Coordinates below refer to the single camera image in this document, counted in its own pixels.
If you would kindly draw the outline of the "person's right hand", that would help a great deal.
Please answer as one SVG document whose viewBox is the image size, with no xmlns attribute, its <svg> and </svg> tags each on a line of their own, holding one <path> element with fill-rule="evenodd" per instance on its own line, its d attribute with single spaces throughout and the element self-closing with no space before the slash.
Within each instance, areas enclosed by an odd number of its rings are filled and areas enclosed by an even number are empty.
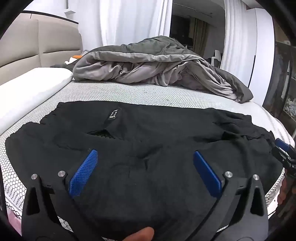
<svg viewBox="0 0 296 241">
<path fill-rule="evenodd" d="M 277 197 L 278 206 L 286 200 L 288 192 L 291 191 L 295 194 L 295 178 L 287 174 L 287 169 L 285 169 L 285 177 L 282 180 L 279 195 Z"/>
</svg>

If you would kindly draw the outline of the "person's left hand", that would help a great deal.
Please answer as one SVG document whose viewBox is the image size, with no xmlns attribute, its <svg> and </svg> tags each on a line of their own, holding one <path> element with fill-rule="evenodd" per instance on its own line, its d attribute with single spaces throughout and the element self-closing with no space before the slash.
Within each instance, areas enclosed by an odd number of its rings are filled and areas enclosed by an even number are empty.
<svg viewBox="0 0 296 241">
<path fill-rule="evenodd" d="M 151 241 L 154 237 L 154 229 L 152 227 L 145 227 L 136 233 L 126 237 L 123 241 Z"/>
</svg>

